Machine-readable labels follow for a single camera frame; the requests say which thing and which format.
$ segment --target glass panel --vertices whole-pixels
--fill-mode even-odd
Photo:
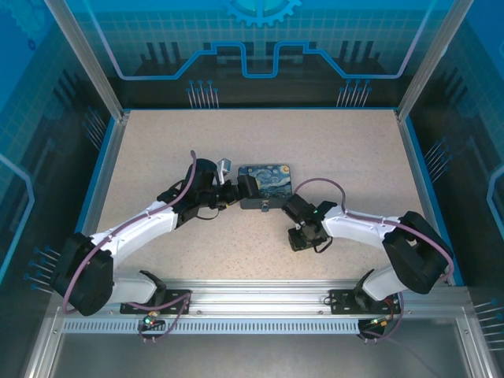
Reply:
[[[57,258],[44,247],[74,232],[110,115],[44,3],[2,6],[0,365],[22,376]]]
[[[476,304],[504,299],[503,17],[502,3],[473,3],[410,114]]]
[[[129,108],[397,106],[451,0],[71,0]]]

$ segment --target metal frame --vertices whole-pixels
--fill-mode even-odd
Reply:
[[[120,103],[64,0],[45,1],[107,109],[119,121],[114,125],[115,130],[107,146],[104,164],[99,173],[91,197],[90,209],[84,222],[83,232],[90,234],[95,231],[99,222],[127,119],[120,122],[124,113]],[[404,126],[406,117],[472,3],[473,0],[455,0],[398,108],[399,129],[412,167],[424,214],[438,229],[435,211],[423,182],[420,166],[413,150],[412,139],[408,129]],[[330,309],[324,304],[324,298],[329,289],[353,288],[356,284],[355,280],[171,280],[167,281],[167,284],[173,288],[180,287],[193,291],[190,313],[184,317],[188,321],[303,319],[315,323],[321,320],[345,321],[362,318],[362,316],[351,315],[333,316],[330,314]],[[461,338],[461,349],[465,353],[468,370],[472,376],[498,376],[467,288],[439,285],[426,296],[408,291],[404,295],[403,311],[406,319],[450,318],[456,320]],[[79,315],[63,317],[59,310],[60,303],[61,298],[53,295],[28,365],[26,377],[36,378],[50,375],[57,357],[57,347],[61,341],[61,335],[66,329],[65,323],[82,319]],[[120,315],[118,310],[118,306],[108,306],[82,322],[96,323],[100,320],[114,322],[136,319],[136,316]]]
[[[44,1],[110,114],[114,119],[121,120],[123,108],[69,6],[65,0]]]
[[[98,176],[85,220],[86,232],[94,232],[97,227],[126,123],[127,118],[114,125],[117,130],[111,135],[110,143],[106,147],[106,160]],[[400,129],[422,206],[427,218],[435,224],[434,212],[432,206],[429,208],[430,201],[427,192],[421,186],[423,182],[421,172],[419,167],[415,169],[418,162],[409,130],[404,127]],[[364,318],[352,315],[331,315],[330,309],[324,304],[328,290],[353,288],[357,283],[356,280],[167,280],[166,283],[170,288],[193,291],[190,312],[184,316],[184,321],[188,324],[191,322],[211,324],[216,321],[220,324],[235,324],[237,321],[246,324],[250,320],[283,321],[284,324],[288,324],[301,320],[304,324],[314,326],[320,322],[337,324],[339,321]],[[403,311],[406,320],[456,320],[461,338],[461,353],[466,356],[467,369],[472,376],[488,378],[498,376],[466,287],[448,287],[440,284],[434,287],[429,295],[418,295],[406,291],[404,298]],[[53,295],[31,356],[26,378],[50,374],[51,367],[56,361],[61,333],[74,333],[70,329],[71,322],[81,323],[82,327],[88,330],[87,333],[96,333],[93,329],[98,327],[98,324],[109,322],[119,324],[113,333],[132,334],[129,328],[132,321],[138,318],[135,315],[121,315],[118,305],[107,306],[93,317],[85,319],[79,314],[62,316],[59,310],[60,304],[61,298]],[[165,318],[170,322],[173,317]],[[185,332],[184,329],[190,329],[191,332]],[[208,333],[198,332],[188,326],[184,329],[181,333]]]
[[[102,166],[99,170],[96,186],[91,194],[91,200],[87,213],[84,216],[84,222],[80,232],[85,235],[91,235],[96,232],[98,222],[102,215],[103,204],[105,203],[107,190],[112,179],[113,169],[116,165],[117,155],[119,154],[120,145],[123,140],[124,130],[128,124],[129,112],[124,113],[122,120],[116,120],[111,131],[110,139],[106,144],[105,155],[103,157]]]
[[[431,43],[420,67],[411,80],[404,97],[398,107],[398,117],[401,122],[406,120],[415,102],[420,97],[435,67],[445,54],[448,45],[465,18],[474,0],[454,0],[434,40]]]

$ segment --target blue border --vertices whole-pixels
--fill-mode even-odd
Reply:
[[[501,233],[501,237],[504,239],[504,224],[500,214],[498,213],[497,206],[494,203],[494,192],[495,192],[495,181],[504,174],[504,165],[500,165],[490,176],[488,181],[487,190],[487,204],[490,208],[491,215],[494,218],[495,224],[497,224],[498,231]]]
[[[250,108],[223,108],[223,109],[250,109]],[[271,110],[273,110],[273,109],[348,109],[348,110],[352,110],[352,109],[384,110],[384,109],[386,109],[386,110],[397,110],[397,107],[394,107],[394,106],[380,107],[380,108],[338,108],[338,107],[292,107],[292,108],[289,108],[289,107],[284,107],[284,108],[264,108],[261,110],[268,110],[268,109],[271,109]],[[154,110],[154,109],[133,108],[133,109],[125,109],[124,111],[126,113],[128,113],[132,110]],[[155,110],[193,110],[193,109],[155,109]],[[91,199],[93,198],[93,194],[95,193],[96,184],[98,182],[98,177],[99,177],[100,171],[102,170],[103,162],[105,160],[106,151],[109,147],[110,137],[112,135],[114,123],[115,123],[115,120],[113,118],[111,118],[110,122],[109,122],[109,126],[107,128],[105,138],[103,140],[100,154],[98,156],[98,160],[96,161],[96,165],[94,167],[93,176],[91,177],[91,182],[89,183],[89,187],[87,189],[86,198],[84,199],[84,204],[83,204],[82,210],[80,212],[79,220],[77,221],[76,232],[82,231],[84,221],[86,220],[87,212],[89,211],[89,207],[91,205]],[[415,156],[418,160],[418,165],[420,166],[422,179],[424,180],[425,186],[427,188],[428,199],[431,202],[432,208],[434,210],[434,217],[435,217],[436,222],[439,227],[439,234],[441,235],[443,240],[445,240],[445,242],[448,244],[448,246],[450,246],[450,248],[453,250],[453,246],[451,245],[450,237],[448,235],[447,226],[444,223],[444,219],[441,214],[441,209],[439,208],[439,203],[438,203],[437,197],[435,196],[434,187],[432,186],[431,179],[428,175],[427,166],[425,165],[425,161],[423,159],[423,155],[422,155],[421,149],[420,149],[420,144],[418,143],[417,134],[414,131],[413,123],[411,122],[410,117],[406,118],[406,127],[408,128],[408,133],[410,135],[410,138],[411,138],[411,141],[413,144],[414,153],[415,153]],[[462,279],[462,275],[461,275],[461,272],[460,272],[460,269],[459,269],[458,263],[457,263],[457,258],[455,258],[455,257],[454,257],[454,267],[455,267],[455,270],[454,270],[455,284],[457,286],[464,286],[464,280]]]
[[[94,165],[93,176],[91,176],[91,181],[89,183],[89,186],[87,187],[86,198],[84,199],[82,209],[80,210],[79,220],[77,221],[75,232],[81,232],[84,227],[87,213],[89,212],[89,207],[91,206],[91,200],[93,198],[93,195],[95,194],[96,184],[98,183],[98,177],[100,176],[100,172],[102,171],[105,155],[109,148],[110,137],[112,135],[112,131],[114,129],[113,126],[115,122],[116,121],[113,119],[113,117],[111,117],[109,121],[109,126],[107,126],[105,137],[103,138],[102,148],[100,149],[98,159],[96,160],[96,164]]]
[[[19,243],[19,239],[21,234],[23,233],[24,226],[28,222],[28,218],[30,217],[30,213],[32,212],[33,205],[35,204],[35,194],[33,192],[32,178],[21,168],[11,162],[7,157],[3,154],[0,154],[0,162],[7,165],[16,176],[21,178],[26,185],[26,191],[28,192],[28,204],[24,209],[23,216],[17,225],[16,232],[14,233],[14,237],[10,242],[9,249],[7,250],[6,256],[3,260],[2,267],[0,267],[0,285],[4,277],[6,276],[7,268],[9,267],[10,262],[12,261],[14,252],[16,250],[17,244]]]
[[[448,244],[448,246],[453,250],[451,245],[450,237],[448,235],[447,226],[444,223],[443,215],[441,214],[441,209],[439,208],[438,199],[435,196],[434,187],[432,186],[431,178],[428,175],[427,165],[425,164],[424,155],[422,155],[420,144],[418,143],[417,134],[413,128],[413,123],[411,122],[410,116],[406,118],[406,127],[408,128],[409,136],[411,137],[411,142],[415,151],[415,155],[418,160],[418,165],[420,166],[420,171],[422,178],[425,182],[425,187],[427,188],[428,199],[432,204],[432,209],[434,210],[434,217],[438,224],[439,234],[443,240]],[[454,256],[454,281],[457,286],[464,286],[464,280],[462,279],[462,274],[458,268],[457,258]]]

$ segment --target speckled tabletop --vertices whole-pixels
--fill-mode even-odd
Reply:
[[[184,178],[191,149],[200,158],[231,160],[233,179],[241,165],[283,163],[291,167],[294,187],[316,176],[338,181],[348,209],[421,213],[392,110],[137,110],[98,230],[139,213]],[[300,194],[315,206],[341,199],[328,183],[312,183]],[[262,213],[235,204],[215,220],[194,219],[151,241],[119,270],[147,269],[166,279],[357,279],[387,263],[383,251],[346,239],[323,254],[293,252],[287,241],[292,226],[279,209]]]

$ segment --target cable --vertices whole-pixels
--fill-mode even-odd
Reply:
[[[397,318],[397,321],[395,322],[394,324],[394,327],[386,334],[386,335],[382,335],[380,337],[380,340],[387,340],[387,339],[390,339],[392,335],[394,335],[397,330],[399,329],[399,325],[401,325],[402,323],[402,318],[403,318],[403,315],[404,315],[404,297],[402,296],[402,292],[400,291],[398,293],[399,295],[399,306],[401,307],[401,312],[399,313],[399,316]]]
[[[173,306],[173,305],[177,304],[178,302],[180,302],[181,300],[183,300],[185,298],[189,298],[189,297],[191,297],[191,293],[186,293],[184,295],[181,295],[177,299],[173,299],[171,302],[165,303],[164,305],[152,306],[152,307],[144,306],[144,305],[141,305],[140,303],[135,303],[135,302],[128,302],[128,304],[130,306],[136,307],[137,309],[144,309],[145,311],[159,311],[160,309],[165,309],[167,307]]]
[[[93,256],[103,247],[105,246],[105,244],[107,244],[109,241],[112,241],[112,238],[117,235],[119,232],[123,231],[126,227],[129,227],[131,226],[132,224],[144,219],[144,218],[147,218],[147,217],[150,217],[154,214],[157,214],[165,209],[168,209],[169,207],[175,205],[178,201],[180,201],[184,195],[186,195],[187,191],[189,190],[189,187],[191,186],[192,184],[192,181],[195,177],[195,173],[196,173],[196,153],[192,150],[191,151],[191,156],[192,156],[192,168],[191,168],[191,175],[189,176],[189,180],[187,181],[187,185],[185,186],[185,188],[180,192],[180,194],[175,198],[173,199],[173,201],[171,201],[170,203],[156,209],[156,210],[153,210],[151,213],[142,213],[140,215],[138,215],[137,217],[134,217],[132,218],[131,220],[128,220],[126,222],[124,222],[121,226],[119,226],[118,228],[116,228],[115,230],[113,230],[112,232],[110,232],[110,234],[103,238],[103,240],[101,242],[99,242],[92,250],[91,252],[82,260],[82,262],[80,263],[79,267],[77,268],[76,272],[73,274],[73,277],[72,279],[70,280],[70,284],[69,286],[67,287],[66,289],[66,292],[65,292],[65,296],[63,297],[63,304],[61,305],[61,308],[63,310],[63,313],[74,313],[76,312],[76,309],[71,309],[71,310],[68,310],[68,305],[69,305],[69,299],[70,299],[70,295],[73,291],[73,288],[75,287],[76,285],[76,282],[77,280],[79,279],[79,276],[80,274],[82,273],[82,271],[84,270],[84,268],[86,267],[87,263],[93,258]]]
[[[376,333],[376,332],[372,332],[372,331],[364,331],[364,333],[367,333],[368,335],[372,335],[372,336],[375,336],[376,337],[376,340],[377,341],[380,341],[380,340],[384,340],[385,338],[384,337],[380,337],[380,334],[379,333]],[[419,354],[417,354],[417,352],[415,352],[413,349],[411,349],[408,345],[406,345],[405,343],[401,343],[397,340],[394,340],[394,339],[387,339],[388,342],[390,343],[393,343],[395,345],[398,345],[400,346],[401,348],[403,349],[406,349],[412,356],[414,356],[429,372],[432,373],[433,376],[437,376],[438,378],[442,378],[427,362],[425,362],[425,360],[420,357]]]
[[[331,244],[332,244],[332,237],[331,237],[331,236],[329,236],[329,239],[330,239],[330,240],[329,240],[329,243],[327,243],[327,244],[324,246],[324,248],[322,248],[321,250],[318,250],[318,249],[317,249],[317,246],[313,246],[313,249],[315,250],[315,253],[316,253],[316,254],[321,254],[322,252],[324,252],[325,250],[327,250],[327,249],[331,246]]]
[[[186,294],[180,296],[179,298],[177,298],[176,300],[170,302],[170,306],[172,306],[175,303],[178,303],[181,300],[183,300],[183,304],[180,307],[179,313],[176,315],[176,318],[173,321],[173,323],[169,326],[169,328],[166,330],[165,333],[163,333],[163,334],[161,334],[159,336],[152,336],[152,342],[153,343],[156,342],[155,340],[164,339],[166,336],[168,336],[173,331],[173,329],[176,327],[177,323],[179,322],[180,317],[182,316],[182,313],[186,309],[187,304],[189,303],[189,298],[190,297],[191,297],[191,294],[190,293],[186,293]],[[144,336],[144,334],[142,333],[142,328],[141,327],[139,328],[139,336],[143,339],[143,342],[146,342],[149,339],[149,338],[147,338],[147,337]]]
[[[213,217],[211,218],[205,218],[205,217],[200,217],[199,215],[197,215],[196,217],[198,219],[201,219],[202,221],[212,221],[214,220],[215,218],[217,218],[219,216],[219,214],[221,213],[221,211],[219,209],[217,209],[217,214],[215,214]]]
[[[341,198],[341,209],[348,217],[354,218],[354,219],[357,219],[360,221],[367,221],[367,222],[372,222],[372,223],[376,223],[376,224],[382,224],[383,218],[381,218],[381,217],[380,218],[365,217],[362,215],[357,215],[357,214],[353,214],[353,213],[348,212],[348,210],[345,208],[345,201],[347,200],[347,194],[345,193],[345,190],[343,189],[343,187],[333,180],[325,179],[323,177],[316,177],[313,179],[303,181],[294,189],[294,194],[296,194],[301,187],[303,187],[307,183],[311,183],[313,181],[324,181],[326,183],[332,183],[334,186],[336,186],[339,189],[339,191],[341,191],[341,197],[342,197]],[[439,280],[445,280],[445,279],[453,276],[454,270],[455,270],[453,260],[451,259],[450,255],[434,240],[432,240],[428,236],[422,234],[421,232],[418,232],[414,228],[411,228],[411,227],[406,226],[404,224],[401,224],[399,222],[394,222],[392,220],[383,220],[383,224],[387,224],[389,226],[401,228],[402,230],[409,232],[412,235],[415,235],[417,238],[424,240],[427,244],[430,244],[434,249],[436,249],[447,260],[447,263],[448,263],[448,267],[449,267],[448,272],[446,274],[442,275],[439,278]]]

